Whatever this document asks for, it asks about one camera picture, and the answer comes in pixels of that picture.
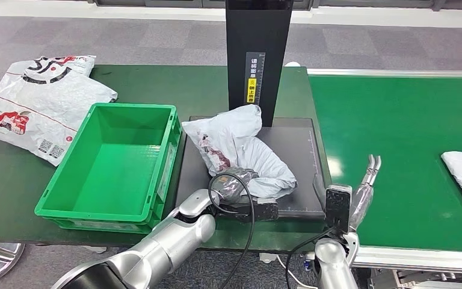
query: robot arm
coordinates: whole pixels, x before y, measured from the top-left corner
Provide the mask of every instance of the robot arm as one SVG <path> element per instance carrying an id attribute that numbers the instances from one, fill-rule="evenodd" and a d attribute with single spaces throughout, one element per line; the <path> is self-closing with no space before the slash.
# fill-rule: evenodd
<path id="1" fill-rule="evenodd" d="M 217 193 L 212 191 L 212 196 L 219 204 Z M 195 191 L 134 247 L 72 269 L 52 289 L 154 287 L 212 237 L 215 219 L 205 213 L 210 205 L 208 189 Z"/>
<path id="2" fill-rule="evenodd" d="M 370 164 L 370 167 L 374 167 L 374 170 L 370 173 L 368 169 L 366 176 L 375 176 L 380 165 Z M 354 203 L 349 186 L 331 185 L 324 194 L 318 195 L 322 207 L 325 208 L 328 226 L 337 229 L 337 232 L 318 240 L 315 245 L 315 258 L 320 268 L 318 285 L 321 289 L 357 289 L 351 273 L 351 265 L 359 248 L 359 238 L 354 229 L 362 221 L 363 213 L 371 202 L 372 181 L 369 181 L 370 178 L 367 180 L 355 193 L 360 196 L 360 204 L 366 204 L 364 208 L 352 206 Z M 233 190 L 225 191 L 224 187 L 211 191 L 216 205 L 220 205 L 222 199 L 233 199 L 236 192 L 242 190 L 241 187 L 234 186 Z M 134 247 L 110 258 L 72 269 L 52 289 L 154 287 L 212 237 L 215 232 L 215 218 L 211 208 L 208 189 L 195 191 Z M 354 227 L 349 224 L 350 211 L 352 216 L 357 212 L 362 214 L 353 224 Z"/>

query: green workbench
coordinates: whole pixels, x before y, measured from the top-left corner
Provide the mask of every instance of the green workbench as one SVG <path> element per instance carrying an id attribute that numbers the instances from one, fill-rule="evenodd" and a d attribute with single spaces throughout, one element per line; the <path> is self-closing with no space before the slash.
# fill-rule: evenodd
<path id="1" fill-rule="evenodd" d="M 120 102 L 174 104 L 181 121 L 227 109 L 225 67 L 103 65 L 91 77 L 117 91 Z M 285 68 L 276 117 L 312 118 L 316 138 L 321 127 L 334 182 L 357 185 L 367 155 L 382 156 L 355 265 L 462 272 L 462 192 L 440 160 L 444 151 L 462 151 L 462 73 L 309 70 L 308 77 L 304 68 Z M 142 237 L 63 230 L 36 217 L 53 172 L 0 141 L 0 242 L 128 246 Z M 171 182 L 170 192 L 176 186 Z M 286 251 L 321 228 L 259 222 L 251 248 Z M 247 231 L 248 224 L 218 220 L 205 247 L 241 249 Z"/>
<path id="2" fill-rule="evenodd" d="M 356 261 L 419 254 L 412 257 L 442 257 L 459 267 L 462 191 L 440 156 L 462 151 L 462 72 L 309 69 L 309 75 L 332 181 L 357 184 L 368 154 L 383 161 L 358 229 L 367 252 L 360 250 Z"/>
<path id="3" fill-rule="evenodd" d="M 118 93 L 118 102 L 173 104 L 180 121 L 190 116 L 212 116 L 227 110 L 227 68 L 223 66 L 113 66 L 97 65 L 91 77 Z M 276 117 L 317 119 L 305 68 L 282 73 Z M 320 134 L 315 133 L 318 143 Z M 181 141 L 164 215 L 172 208 L 183 154 Z M 37 217 L 34 207 L 55 168 L 33 154 L 0 141 L 0 242 L 130 246 L 140 234 L 60 229 Z M 217 220 L 208 249 L 243 249 L 250 224 Z M 258 222 L 252 250 L 287 251 L 322 229 L 322 223 L 282 220 Z"/>

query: green plastic crate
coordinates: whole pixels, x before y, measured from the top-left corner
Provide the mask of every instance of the green plastic crate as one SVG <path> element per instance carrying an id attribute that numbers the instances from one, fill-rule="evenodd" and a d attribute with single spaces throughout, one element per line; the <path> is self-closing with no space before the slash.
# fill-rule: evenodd
<path id="1" fill-rule="evenodd" d="M 34 212 L 65 229 L 151 232 L 180 135 L 172 105 L 94 104 Z"/>

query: printed plastic bag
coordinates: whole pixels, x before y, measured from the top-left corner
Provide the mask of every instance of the printed plastic bag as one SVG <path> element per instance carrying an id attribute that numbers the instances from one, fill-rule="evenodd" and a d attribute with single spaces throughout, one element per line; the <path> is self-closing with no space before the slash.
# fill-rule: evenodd
<path id="1" fill-rule="evenodd" d="M 262 126 L 257 105 L 238 107 L 211 119 L 183 122 L 182 126 L 201 153 L 210 175 L 230 167 L 251 169 L 259 177 L 251 179 L 247 187 L 259 198 L 278 199 L 297 187 L 288 166 L 255 137 Z"/>
<path id="2" fill-rule="evenodd" d="M 26 60 L 15 62 L 11 65 L 11 69 L 23 73 L 28 67 L 32 70 L 41 72 L 43 69 L 50 69 L 49 63 L 56 63 L 59 65 L 67 66 L 72 71 L 78 72 L 82 75 L 89 76 L 94 67 L 94 55 L 81 55 L 81 56 L 65 56 L 65 57 L 52 57 L 48 58 L 42 56 L 35 60 Z"/>
<path id="3" fill-rule="evenodd" d="M 57 166 L 91 105 L 117 93 L 50 58 L 24 69 L 26 62 L 12 64 L 1 79 L 0 140 Z"/>

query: gray carpet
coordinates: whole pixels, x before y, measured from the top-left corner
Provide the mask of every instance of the gray carpet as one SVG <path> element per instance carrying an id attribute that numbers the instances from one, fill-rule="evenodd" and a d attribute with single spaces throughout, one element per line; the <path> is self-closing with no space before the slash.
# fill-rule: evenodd
<path id="1" fill-rule="evenodd" d="M 97 55 L 97 63 L 225 65 L 223 22 L 0 17 L 0 79 L 10 63 L 41 55 Z M 285 63 L 309 68 L 462 70 L 462 29 L 292 25 Z M 81 247 L 28 246 L 0 289 L 49 288 L 84 261 Z M 217 288 L 235 253 L 196 252 L 159 288 Z M 301 281 L 314 277 L 299 265 Z M 278 263 L 248 254 L 229 288 L 286 288 Z"/>

